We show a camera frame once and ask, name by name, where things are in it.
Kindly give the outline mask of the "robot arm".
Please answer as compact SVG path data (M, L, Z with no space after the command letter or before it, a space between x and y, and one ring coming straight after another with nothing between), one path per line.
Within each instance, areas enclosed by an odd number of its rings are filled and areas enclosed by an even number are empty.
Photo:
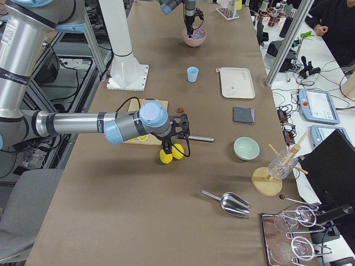
M36 137L101 133L112 144L152 134L170 154L171 138L189 135L185 114L170 116L156 100L128 113L56 113L21 110L40 50L49 32L83 33L83 1L6 1L1 39L1 149Z
M184 23L188 37L192 37L194 33L193 23L196 17L199 17L200 20L204 21L204 13L201 9L196 7L195 0L160 0L161 10L169 15L176 7L182 4L184 11Z

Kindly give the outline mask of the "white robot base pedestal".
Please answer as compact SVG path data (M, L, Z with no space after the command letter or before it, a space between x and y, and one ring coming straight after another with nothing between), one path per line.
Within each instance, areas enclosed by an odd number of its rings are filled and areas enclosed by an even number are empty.
M99 5L114 55L107 88L144 91L149 66L134 57L124 2L103 0Z

